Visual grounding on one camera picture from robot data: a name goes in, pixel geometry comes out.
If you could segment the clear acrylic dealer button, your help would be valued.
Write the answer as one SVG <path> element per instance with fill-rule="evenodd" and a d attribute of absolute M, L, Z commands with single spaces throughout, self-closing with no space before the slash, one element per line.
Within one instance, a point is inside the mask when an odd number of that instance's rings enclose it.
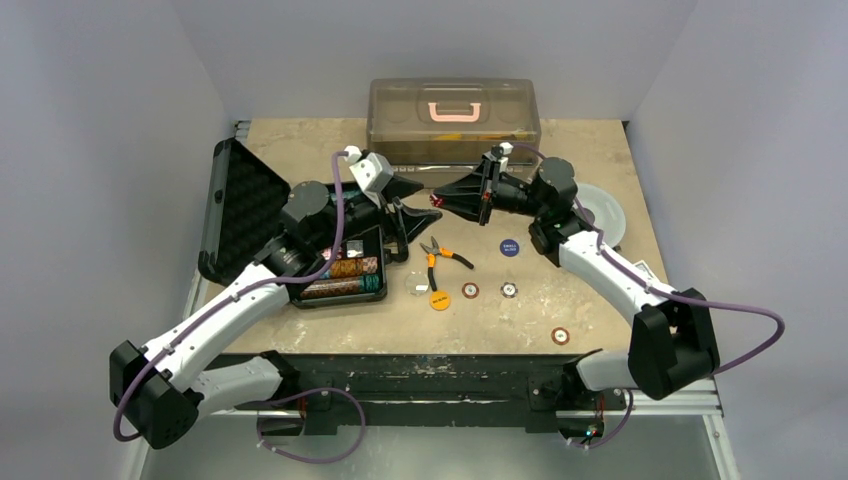
<path fill-rule="evenodd" d="M 430 291 L 429 276 L 422 272 L 411 272 L 404 285 L 407 293 L 413 296 L 423 296 Z"/>

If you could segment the blue playing card deck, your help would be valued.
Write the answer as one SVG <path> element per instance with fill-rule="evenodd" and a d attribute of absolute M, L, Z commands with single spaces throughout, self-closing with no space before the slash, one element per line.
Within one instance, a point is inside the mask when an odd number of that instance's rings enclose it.
<path fill-rule="evenodd" d="M 650 276 L 654 275 L 653 271 L 651 270 L 651 268 L 648 266 L 648 264 L 644 260 L 640 260 L 640 261 L 636 262 L 634 264 L 634 266 L 636 268 L 644 271 L 646 274 L 648 274 Z"/>

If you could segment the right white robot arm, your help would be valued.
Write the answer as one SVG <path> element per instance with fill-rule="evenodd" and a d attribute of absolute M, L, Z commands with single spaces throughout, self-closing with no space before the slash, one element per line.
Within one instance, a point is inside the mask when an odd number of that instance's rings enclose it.
<path fill-rule="evenodd" d="M 531 217 L 535 250 L 600 294 L 631 328 L 624 351 L 597 350 L 565 364 L 561 392 L 584 407 L 608 389 L 636 389 L 654 400 L 712 375 L 720 365 L 711 314 L 695 289 L 677 291 L 621 257 L 576 213 L 573 166 L 543 159 L 530 181 L 483 158 L 475 170 L 438 187 L 431 203 L 481 226 L 493 211 Z"/>

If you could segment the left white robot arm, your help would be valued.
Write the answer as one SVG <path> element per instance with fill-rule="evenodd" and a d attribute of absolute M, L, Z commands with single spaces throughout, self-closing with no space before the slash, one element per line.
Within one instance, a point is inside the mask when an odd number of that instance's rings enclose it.
<path fill-rule="evenodd" d="M 336 253 L 346 240 L 372 230 L 413 240 L 441 217 L 437 210 L 405 205 L 401 196 L 388 203 L 372 200 L 356 183 L 296 185 L 283 203 L 278 233 L 217 297 L 143 346 L 125 341 L 111 352 L 114 438 L 142 438 L 162 449 L 219 410 L 292 405 L 300 395 L 299 373 L 281 355 L 261 352 L 218 369 L 211 363 L 328 271 L 325 250 Z"/>

